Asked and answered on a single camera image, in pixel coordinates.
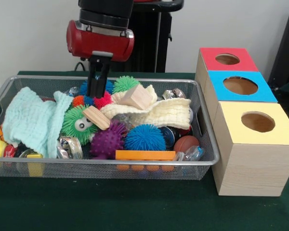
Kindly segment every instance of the light blue towel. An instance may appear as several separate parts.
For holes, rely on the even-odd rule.
[[[22,88],[6,110],[2,126],[5,141],[22,142],[44,158],[56,158],[64,113],[73,98],[59,91],[53,96],[56,102],[43,102],[30,88]]]

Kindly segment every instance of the green fuzzy toy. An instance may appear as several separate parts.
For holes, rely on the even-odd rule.
[[[89,142],[89,138],[96,133],[98,128],[87,120],[82,111],[88,106],[79,105],[68,110],[64,115],[61,132],[65,136],[76,137],[83,146]]]
[[[138,84],[140,82],[133,76],[121,76],[115,81],[113,93],[129,90]]]

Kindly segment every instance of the purple spiky ball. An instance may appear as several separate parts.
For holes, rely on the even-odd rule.
[[[116,150],[123,150],[122,134],[126,132],[125,125],[112,121],[109,129],[95,134],[90,148],[93,157],[107,156],[107,159],[116,158]]]

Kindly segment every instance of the brown ball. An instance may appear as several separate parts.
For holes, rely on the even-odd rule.
[[[199,146],[199,141],[194,136],[183,136],[174,145],[173,150],[177,152],[186,152],[192,146]]]

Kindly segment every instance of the white wall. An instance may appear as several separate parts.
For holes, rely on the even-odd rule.
[[[243,47],[268,79],[289,0],[185,0],[184,8],[172,16],[168,72],[194,72],[200,47]]]
[[[72,70],[66,27],[77,0],[0,0],[0,85],[19,70]],[[289,0],[185,0],[172,14],[167,71],[195,72],[199,47],[245,47],[268,77]]]

